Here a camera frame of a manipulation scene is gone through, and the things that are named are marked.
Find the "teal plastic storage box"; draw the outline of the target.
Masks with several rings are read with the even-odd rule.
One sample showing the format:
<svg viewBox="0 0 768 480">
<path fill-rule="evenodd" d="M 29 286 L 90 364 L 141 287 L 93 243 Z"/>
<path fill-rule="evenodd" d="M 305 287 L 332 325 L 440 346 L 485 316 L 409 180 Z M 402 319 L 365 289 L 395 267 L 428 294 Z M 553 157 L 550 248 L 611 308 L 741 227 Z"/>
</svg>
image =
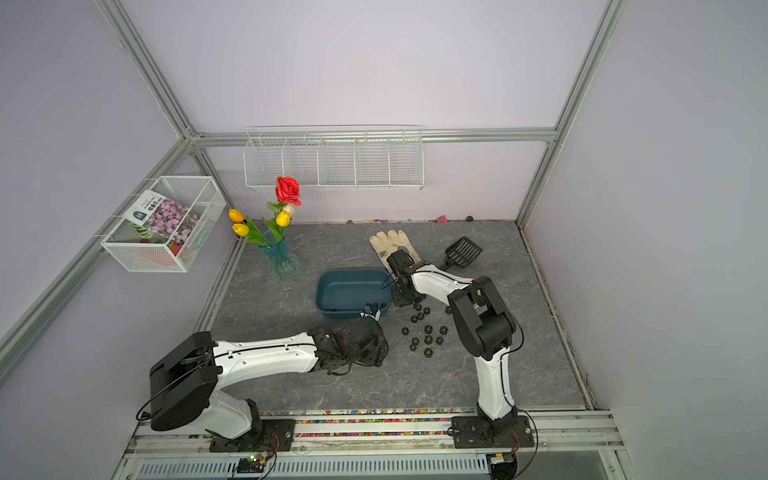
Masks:
<svg viewBox="0 0 768 480">
<path fill-rule="evenodd" d="M 385 269 L 329 270 L 318 281 L 315 305 L 329 319 L 356 318 L 368 304 L 376 304 L 385 314 L 392 305 L 388 282 Z"/>
</svg>

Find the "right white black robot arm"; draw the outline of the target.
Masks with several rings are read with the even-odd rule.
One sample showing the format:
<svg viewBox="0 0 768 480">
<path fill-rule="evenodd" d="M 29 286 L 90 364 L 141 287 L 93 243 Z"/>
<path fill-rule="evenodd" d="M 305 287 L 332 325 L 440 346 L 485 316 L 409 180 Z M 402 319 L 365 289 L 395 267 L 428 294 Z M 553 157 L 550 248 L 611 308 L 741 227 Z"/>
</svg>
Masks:
<svg viewBox="0 0 768 480">
<path fill-rule="evenodd" d="M 478 410 L 490 422 L 511 420 L 518 410 L 509 393 L 509 356 L 518 324 L 495 284 L 485 276 L 457 276 L 396 250 L 386 258 L 396 291 L 408 300 L 430 297 L 451 311 L 461 344 L 474 358 Z"/>
</svg>

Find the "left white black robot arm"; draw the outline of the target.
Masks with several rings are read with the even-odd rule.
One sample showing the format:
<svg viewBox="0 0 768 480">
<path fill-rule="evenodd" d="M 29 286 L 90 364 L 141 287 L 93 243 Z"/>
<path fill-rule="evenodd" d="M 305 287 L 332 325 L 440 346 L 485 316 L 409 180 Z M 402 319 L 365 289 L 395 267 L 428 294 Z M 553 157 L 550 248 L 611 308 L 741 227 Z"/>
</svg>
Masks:
<svg viewBox="0 0 768 480">
<path fill-rule="evenodd" d="M 190 335 L 149 371 L 150 399 L 137 413 L 156 432 L 194 425 L 228 440 L 261 429 L 257 405 L 227 387 L 280 374 L 324 372 L 343 376 L 353 366 L 379 367 L 389 345 L 376 318 L 364 316 L 341 329 L 312 328 L 260 341 L 214 340 Z"/>
</svg>

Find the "beige work glove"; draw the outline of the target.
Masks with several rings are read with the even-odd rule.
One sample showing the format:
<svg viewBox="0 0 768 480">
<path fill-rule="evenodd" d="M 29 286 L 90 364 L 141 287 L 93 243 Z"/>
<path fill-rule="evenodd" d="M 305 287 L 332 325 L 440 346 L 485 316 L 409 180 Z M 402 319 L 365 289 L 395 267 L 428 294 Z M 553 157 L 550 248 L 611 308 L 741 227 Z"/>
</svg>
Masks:
<svg viewBox="0 0 768 480">
<path fill-rule="evenodd" d="M 405 251 L 413 258 L 414 262 L 421 261 L 421 257 L 418 255 L 411 244 L 409 237 L 403 230 L 389 230 L 388 232 L 379 231 L 375 235 L 369 237 L 369 243 L 389 273 L 391 273 L 392 270 L 388 264 L 388 258 L 395 251 Z"/>
</svg>

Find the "black slotted plastic scoop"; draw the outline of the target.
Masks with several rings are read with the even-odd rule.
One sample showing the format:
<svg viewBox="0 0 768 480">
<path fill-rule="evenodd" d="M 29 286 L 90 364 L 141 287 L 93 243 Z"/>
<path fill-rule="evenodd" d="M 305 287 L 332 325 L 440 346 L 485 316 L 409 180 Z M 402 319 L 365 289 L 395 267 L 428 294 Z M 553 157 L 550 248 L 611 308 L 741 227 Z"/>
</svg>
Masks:
<svg viewBox="0 0 768 480">
<path fill-rule="evenodd" d="M 443 270 L 451 267 L 466 268 L 471 265 L 483 252 L 483 249 L 469 239 L 462 236 L 445 249 L 445 260 L 441 266 Z"/>
</svg>

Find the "teal glass flower vase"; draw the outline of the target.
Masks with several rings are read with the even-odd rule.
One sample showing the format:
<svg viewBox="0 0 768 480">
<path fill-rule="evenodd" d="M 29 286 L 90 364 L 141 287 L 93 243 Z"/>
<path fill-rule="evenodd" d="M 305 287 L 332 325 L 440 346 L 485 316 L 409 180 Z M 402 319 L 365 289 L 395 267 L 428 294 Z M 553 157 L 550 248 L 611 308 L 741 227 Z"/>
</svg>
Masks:
<svg viewBox="0 0 768 480">
<path fill-rule="evenodd" d="M 293 254 L 283 238 L 276 244 L 261 246 L 260 250 L 268 257 L 270 272 L 278 281 L 288 281 L 300 274 L 300 261 Z"/>
</svg>

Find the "yellow tulip right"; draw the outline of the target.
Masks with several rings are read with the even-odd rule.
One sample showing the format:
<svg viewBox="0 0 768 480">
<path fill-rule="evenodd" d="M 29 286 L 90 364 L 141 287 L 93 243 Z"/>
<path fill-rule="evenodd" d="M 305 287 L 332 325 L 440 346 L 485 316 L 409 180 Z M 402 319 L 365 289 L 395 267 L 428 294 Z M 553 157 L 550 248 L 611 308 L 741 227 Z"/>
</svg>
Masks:
<svg viewBox="0 0 768 480">
<path fill-rule="evenodd" d="M 292 214 L 288 210 L 282 210 L 276 217 L 275 223 L 280 228 L 285 228 L 290 225 L 292 220 Z"/>
</svg>

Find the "yellow tulip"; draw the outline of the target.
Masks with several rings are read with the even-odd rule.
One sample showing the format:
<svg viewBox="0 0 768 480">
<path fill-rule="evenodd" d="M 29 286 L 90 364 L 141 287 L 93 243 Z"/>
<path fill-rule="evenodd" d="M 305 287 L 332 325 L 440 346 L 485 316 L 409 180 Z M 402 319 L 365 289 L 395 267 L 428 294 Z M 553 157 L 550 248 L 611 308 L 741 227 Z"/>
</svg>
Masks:
<svg viewBox="0 0 768 480">
<path fill-rule="evenodd" d="M 282 210 L 276 217 L 275 223 L 280 228 L 285 228 L 290 225 L 292 220 L 292 214 L 288 210 Z"/>
<path fill-rule="evenodd" d="M 244 215 L 236 209 L 230 209 L 228 216 L 233 223 L 242 223 L 245 221 Z"/>
<path fill-rule="evenodd" d="M 250 229 L 246 224 L 235 223 L 232 225 L 232 229 L 239 237 L 247 237 L 250 233 Z"/>
</svg>

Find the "red artificial rose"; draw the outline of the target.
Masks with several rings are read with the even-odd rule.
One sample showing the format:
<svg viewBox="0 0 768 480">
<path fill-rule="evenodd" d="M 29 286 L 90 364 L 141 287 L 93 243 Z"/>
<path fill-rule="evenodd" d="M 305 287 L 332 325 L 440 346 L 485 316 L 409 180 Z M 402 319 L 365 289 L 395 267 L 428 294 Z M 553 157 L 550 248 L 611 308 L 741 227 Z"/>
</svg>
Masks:
<svg viewBox="0 0 768 480">
<path fill-rule="evenodd" d="M 301 206 L 300 184 L 292 177 L 278 177 L 275 187 L 276 197 L 279 203 Z"/>
</svg>

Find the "yellow tulip lower left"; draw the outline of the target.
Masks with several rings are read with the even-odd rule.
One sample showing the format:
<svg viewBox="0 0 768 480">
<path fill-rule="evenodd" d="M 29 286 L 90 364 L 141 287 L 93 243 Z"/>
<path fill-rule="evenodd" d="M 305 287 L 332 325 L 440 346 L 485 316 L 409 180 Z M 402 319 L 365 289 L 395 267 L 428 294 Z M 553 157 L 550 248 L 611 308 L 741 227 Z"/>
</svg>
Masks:
<svg viewBox="0 0 768 480">
<path fill-rule="evenodd" d="M 235 223 L 232 225 L 232 229 L 239 237 L 247 237 L 250 233 L 250 229 L 246 224 Z"/>
</svg>

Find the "yellow tulip upper left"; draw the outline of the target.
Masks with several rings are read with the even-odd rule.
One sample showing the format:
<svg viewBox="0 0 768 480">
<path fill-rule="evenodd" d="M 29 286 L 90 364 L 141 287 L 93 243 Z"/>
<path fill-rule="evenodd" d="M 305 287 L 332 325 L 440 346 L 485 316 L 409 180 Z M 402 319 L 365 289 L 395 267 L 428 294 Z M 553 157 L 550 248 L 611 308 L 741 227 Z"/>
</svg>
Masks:
<svg viewBox="0 0 768 480">
<path fill-rule="evenodd" d="M 230 209 L 228 216 L 233 223 L 242 223 L 245 221 L 244 215 L 236 209 Z"/>
</svg>

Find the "purple flower seed packet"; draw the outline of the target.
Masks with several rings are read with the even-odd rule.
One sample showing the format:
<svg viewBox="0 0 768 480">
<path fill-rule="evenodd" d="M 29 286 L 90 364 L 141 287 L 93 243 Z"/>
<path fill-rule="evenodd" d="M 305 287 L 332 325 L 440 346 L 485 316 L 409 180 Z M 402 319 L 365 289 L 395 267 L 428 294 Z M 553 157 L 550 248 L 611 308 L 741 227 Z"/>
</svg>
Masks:
<svg viewBox="0 0 768 480">
<path fill-rule="evenodd" d="M 153 190 L 145 190 L 123 213 L 142 239 L 184 245 L 201 214 Z"/>
</svg>

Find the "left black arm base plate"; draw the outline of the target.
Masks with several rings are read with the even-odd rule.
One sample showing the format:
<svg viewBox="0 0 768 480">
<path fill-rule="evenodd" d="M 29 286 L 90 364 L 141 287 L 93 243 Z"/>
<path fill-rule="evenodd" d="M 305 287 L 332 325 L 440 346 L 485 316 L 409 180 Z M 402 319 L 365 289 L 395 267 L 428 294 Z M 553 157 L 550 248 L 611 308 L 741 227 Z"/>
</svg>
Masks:
<svg viewBox="0 0 768 480">
<path fill-rule="evenodd" d="M 296 422 L 291 419 L 262 420 L 261 424 L 235 440 L 214 436 L 211 453 L 287 452 L 294 439 Z"/>
</svg>

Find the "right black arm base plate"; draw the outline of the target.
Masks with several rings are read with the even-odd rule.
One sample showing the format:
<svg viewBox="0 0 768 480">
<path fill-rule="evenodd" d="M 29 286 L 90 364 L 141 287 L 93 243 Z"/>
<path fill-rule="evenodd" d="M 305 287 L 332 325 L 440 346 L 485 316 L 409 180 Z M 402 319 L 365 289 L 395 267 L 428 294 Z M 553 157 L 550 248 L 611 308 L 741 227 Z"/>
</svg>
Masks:
<svg viewBox="0 0 768 480">
<path fill-rule="evenodd" d="M 507 415 L 500 420 L 485 417 L 454 417 L 446 434 L 457 449 L 533 447 L 534 429 L 527 417 Z"/>
</svg>

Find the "aluminium front rail frame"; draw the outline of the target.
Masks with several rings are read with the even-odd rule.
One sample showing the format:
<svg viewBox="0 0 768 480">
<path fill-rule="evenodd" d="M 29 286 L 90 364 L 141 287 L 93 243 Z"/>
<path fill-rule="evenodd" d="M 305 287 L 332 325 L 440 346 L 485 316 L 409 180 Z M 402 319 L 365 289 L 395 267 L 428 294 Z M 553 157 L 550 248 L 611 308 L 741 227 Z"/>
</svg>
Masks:
<svg viewBox="0 0 768 480">
<path fill-rule="evenodd" d="M 116 479 L 634 479 L 608 411 L 528 409 L 497 438 L 470 409 L 268 412 L 237 450 L 199 428 L 137 429 Z"/>
</svg>

